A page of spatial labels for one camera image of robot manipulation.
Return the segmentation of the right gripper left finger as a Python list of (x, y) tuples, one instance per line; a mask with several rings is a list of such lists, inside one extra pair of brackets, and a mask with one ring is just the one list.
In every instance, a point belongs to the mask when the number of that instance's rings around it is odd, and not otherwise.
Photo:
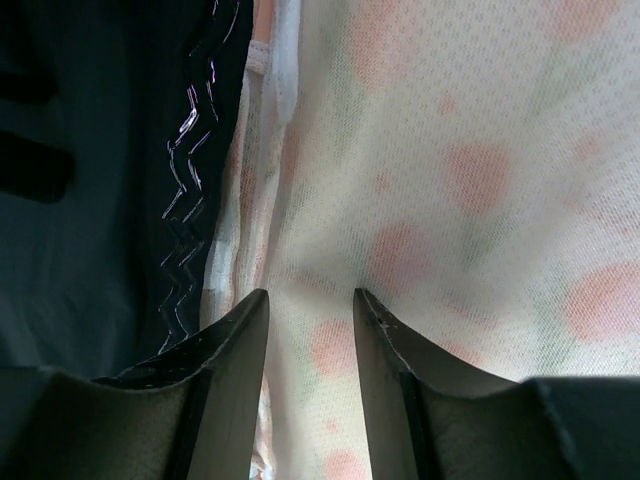
[(257, 289), (222, 319), (113, 378), (19, 372), (23, 479), (245, 479), (269, 331)]

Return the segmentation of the floral pink laundry bag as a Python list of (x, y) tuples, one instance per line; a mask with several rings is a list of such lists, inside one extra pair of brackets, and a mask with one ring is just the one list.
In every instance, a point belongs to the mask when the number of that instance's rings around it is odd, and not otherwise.
[(258, 1), (205, 275), (271, 320), (250, 475), (371, 475), (352, 295), (520, 380), (639, 371), (635, 1)]

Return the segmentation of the black bra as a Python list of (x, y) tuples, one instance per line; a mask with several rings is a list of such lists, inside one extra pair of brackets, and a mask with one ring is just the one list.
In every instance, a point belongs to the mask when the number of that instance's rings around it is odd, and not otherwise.
[(194, 335), (249, 1), (1, 5), (1, 364), (112, 376)]

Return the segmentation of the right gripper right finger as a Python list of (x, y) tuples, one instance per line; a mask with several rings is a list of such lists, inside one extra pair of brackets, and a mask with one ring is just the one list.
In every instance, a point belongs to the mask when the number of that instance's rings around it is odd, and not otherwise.
[(461, 360), (357, 289), (353, 320), (376, 479), (635, 479), (635, 377), (513, 382)]

